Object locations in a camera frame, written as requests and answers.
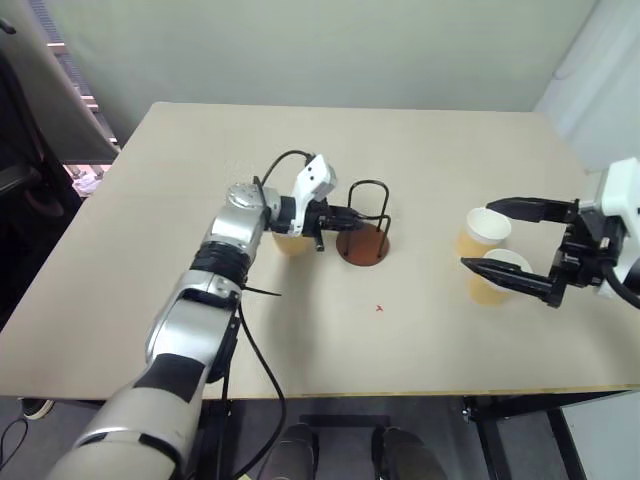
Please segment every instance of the yellow paper cup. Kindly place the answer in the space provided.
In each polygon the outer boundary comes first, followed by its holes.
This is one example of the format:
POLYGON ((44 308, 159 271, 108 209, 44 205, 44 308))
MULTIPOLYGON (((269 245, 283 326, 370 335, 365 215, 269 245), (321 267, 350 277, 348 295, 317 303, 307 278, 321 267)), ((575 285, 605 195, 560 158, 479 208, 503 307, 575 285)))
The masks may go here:
POLYGON ((511 234, 511 222, 488 208, 474 208, 467 214, 465 227, 458 235, 456 251, 461 257, 482 257, 511 234))
POLYGON ((289 257, 302 255, 307 251, 313 241, 313 239, 309 237, 288 237, 275 232, 273 232, 273 240, 276 242, 278 249, 289 257))
MULTIPOLYGON (((502 260, 503 262, 514 263, 520 265, 523 272, 531 273, 531 265, 525 258, 506 248, 496 248, 484 254, 483 258, 492 260, 502 260)), ((480 305, 500 305, 504 303, 514 292, 508 288, 500 287, 489 280, 474 274, 469 281, 469 293, 474 302, 480 305)))

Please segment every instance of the wire cup holder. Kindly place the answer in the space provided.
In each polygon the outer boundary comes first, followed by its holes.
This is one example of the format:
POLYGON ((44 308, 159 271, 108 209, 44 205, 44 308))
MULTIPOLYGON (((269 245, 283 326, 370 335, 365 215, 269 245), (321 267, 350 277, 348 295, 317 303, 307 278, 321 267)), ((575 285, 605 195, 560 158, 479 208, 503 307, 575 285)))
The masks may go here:
POLYGON ((386 213, 389 203, 389 187, 379 180, 358 180, 349 188, 347 207, 351 208, 353 191, 361 185, 375 185, 384 190, 384 201, 379 215, 360 215, 361 220, 375 221, 377 225, 365 223, 362 230, 341 232, 336 240, 338 253, 347 262, 367 267, 380 263, 389 252, 389 229, 391 228, 391 217, 386 213))

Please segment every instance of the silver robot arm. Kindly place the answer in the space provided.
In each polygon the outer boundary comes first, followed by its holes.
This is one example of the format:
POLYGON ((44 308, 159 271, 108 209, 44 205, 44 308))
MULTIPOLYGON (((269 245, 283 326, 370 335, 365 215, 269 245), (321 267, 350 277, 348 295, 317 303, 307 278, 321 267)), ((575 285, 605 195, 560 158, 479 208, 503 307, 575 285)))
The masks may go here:
POLYGON ((327 205, 324 197, 336 180, 322 157, 301 175, 293 197, 259 182, 229 190, 191 267, 156 318, 146 370, 102 407, 49 480, 164 480, 185 474, 204 386, 222 377, 233 354, 235 311, 263 231, 316 236, 319 229, 359 228, 355 212, 327 205), (320 171, 324 176, 313 175, 320 171), (301 202, 307 218, 300 218, 301 202))

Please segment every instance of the chair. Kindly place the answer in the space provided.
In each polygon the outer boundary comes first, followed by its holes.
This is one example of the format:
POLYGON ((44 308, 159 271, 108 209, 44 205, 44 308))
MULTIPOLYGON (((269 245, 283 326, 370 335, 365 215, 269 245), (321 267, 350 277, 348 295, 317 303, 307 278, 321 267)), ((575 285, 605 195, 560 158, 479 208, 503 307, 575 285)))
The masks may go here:
POLYGON ((0 52, 0 329, 81 204, 0 52))

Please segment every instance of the beige tabletop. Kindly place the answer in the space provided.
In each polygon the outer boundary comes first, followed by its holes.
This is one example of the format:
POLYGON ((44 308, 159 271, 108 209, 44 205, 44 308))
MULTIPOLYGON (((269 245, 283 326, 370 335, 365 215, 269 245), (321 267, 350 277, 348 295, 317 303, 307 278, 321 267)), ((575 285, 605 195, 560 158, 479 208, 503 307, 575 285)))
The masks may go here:
MULTIPOLYGON (((154 315, 187 268, 229 185, 287 149, 391 190, 387 258, 327 250, 290 259, 265 234, 248 323, 289 396, 595 390, 640 384, 640 316, 570 288, 558 310, 517 296, 474 304, 454 253, 466 212, 505 196, 571 200, 584 175, 532 113, 156 104, 89 198, 0 334, 0 394, 106 398, 144 368, 154 315)), ((300 161, 270 182, 288 194, 300 161)), ((354 206, 373 212, 373 191, 354 206)), ((546 274, 558 225, 514 223, 508 246, 546 274)), ((219 385, 206 395, 218 395, 219 385)), ((240 336, 230 395, 273 397, 240 336)))

